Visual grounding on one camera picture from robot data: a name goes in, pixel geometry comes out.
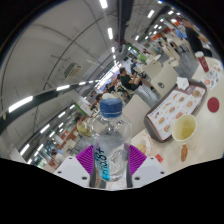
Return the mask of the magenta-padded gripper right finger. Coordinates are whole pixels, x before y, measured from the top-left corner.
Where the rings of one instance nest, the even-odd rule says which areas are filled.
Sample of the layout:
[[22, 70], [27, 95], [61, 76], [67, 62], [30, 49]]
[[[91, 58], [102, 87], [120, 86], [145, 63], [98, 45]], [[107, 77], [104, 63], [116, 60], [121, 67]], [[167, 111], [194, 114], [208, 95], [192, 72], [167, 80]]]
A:
[[140, 188], [166, 176], [166, 171], [155, 156], [147, 157], [130, 146], [126, 181], [128, 188]]

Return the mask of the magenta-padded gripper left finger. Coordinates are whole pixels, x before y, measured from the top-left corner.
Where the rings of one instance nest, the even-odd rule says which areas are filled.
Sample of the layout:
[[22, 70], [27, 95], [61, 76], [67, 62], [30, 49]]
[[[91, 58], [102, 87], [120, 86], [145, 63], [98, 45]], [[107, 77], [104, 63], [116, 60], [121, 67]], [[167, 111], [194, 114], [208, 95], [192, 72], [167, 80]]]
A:
[[89, 188], [94, 181], [93, 146], [89, 146], [77, 156], [68, 156], [54, 174], [84, 188]]

